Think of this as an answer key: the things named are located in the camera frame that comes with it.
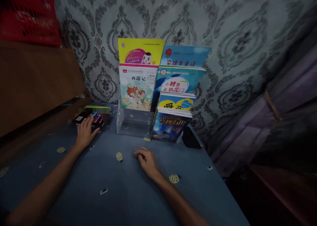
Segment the acrylic stand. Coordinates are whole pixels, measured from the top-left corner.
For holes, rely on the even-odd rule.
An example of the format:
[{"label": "acrylic stand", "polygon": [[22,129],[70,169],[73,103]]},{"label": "acrylic stand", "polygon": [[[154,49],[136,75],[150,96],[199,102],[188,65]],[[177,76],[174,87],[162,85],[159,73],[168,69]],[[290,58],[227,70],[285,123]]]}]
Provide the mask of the acrylic stand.
[{"label": "acrylic stand", "polygon": [[151,138],[154,112],[122,108],[118,101],[117,132],[142,138]]}]

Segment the patterned wall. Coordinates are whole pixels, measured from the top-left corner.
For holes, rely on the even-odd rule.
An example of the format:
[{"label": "patterned wall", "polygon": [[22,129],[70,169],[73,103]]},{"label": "patterned wall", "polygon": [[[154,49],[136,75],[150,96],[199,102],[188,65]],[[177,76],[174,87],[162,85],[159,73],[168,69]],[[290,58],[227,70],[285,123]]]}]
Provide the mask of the patterned wall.
[{"label": "patterned wall", "polygon": [[211,46],[192,121],[207,142],[263,90],[289,46],[316,23],[316,1],[56,0],[55,6],[95,101],[118,100],[118,37]]}]

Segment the human arm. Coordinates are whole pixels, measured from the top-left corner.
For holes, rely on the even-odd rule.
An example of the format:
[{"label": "human arm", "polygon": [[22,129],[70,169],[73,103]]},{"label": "human arm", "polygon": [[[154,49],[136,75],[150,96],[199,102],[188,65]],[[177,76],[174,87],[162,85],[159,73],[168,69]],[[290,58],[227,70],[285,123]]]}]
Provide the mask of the human arm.
[{"label": "human arm", "polygon": [[93,119],[84,119],[77,127],[76,144],[60,163],[44,178],[7,217],[5,225],[36,225],[43,219],[61,192],[72,166],[99,131],[91,133]]},{"label": "human arm", "polygon": [[141,147],[134,152],[142,169],[151,178],[174,210],[182,226],[210,226],[210,224],[188,203],[178,190],[161,174],[152,152]]}]

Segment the blue table surface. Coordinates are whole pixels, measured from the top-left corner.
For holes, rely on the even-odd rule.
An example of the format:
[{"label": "blue table surface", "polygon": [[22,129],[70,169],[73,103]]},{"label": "blue table surface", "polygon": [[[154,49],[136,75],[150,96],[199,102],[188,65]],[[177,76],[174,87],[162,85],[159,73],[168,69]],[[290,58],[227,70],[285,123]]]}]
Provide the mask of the blue table surface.
[{"label": "blue table surface", "polygon": [[[117,111],[113,104],[105,106]],[[211,225],[249,225],[204,149],[117,134],[117,112],[111,116],[110,130],[99,133],[91,143],[95,147],[87,148],[75,163],[49,220],[60,225],[179,225],[164,195],[133,156],[144,146],[154,153],[165,177],[181,176],[174,186]],[[32,143],[34,150],[0,178],[1,207],[12,211],[76,142],[74,126],[64,124],[52,133]],[[65,147],[66,153],[58,153],[59,147]],[[116,158],[118,152],[122,163]],[[100,195],[105,188],[108,192]]]}]

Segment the black phone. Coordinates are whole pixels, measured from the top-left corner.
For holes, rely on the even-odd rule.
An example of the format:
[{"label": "black phone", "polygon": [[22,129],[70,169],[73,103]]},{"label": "black phone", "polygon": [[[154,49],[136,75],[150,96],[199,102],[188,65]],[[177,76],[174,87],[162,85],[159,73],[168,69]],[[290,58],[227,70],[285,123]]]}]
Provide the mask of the black phone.
[{"label": "black phone", "polygon": [[190,127],[186,127],[183,132],[182,139],[186,147],[201,149],[201,145],[196,139],[194,133],[190,129]]}]

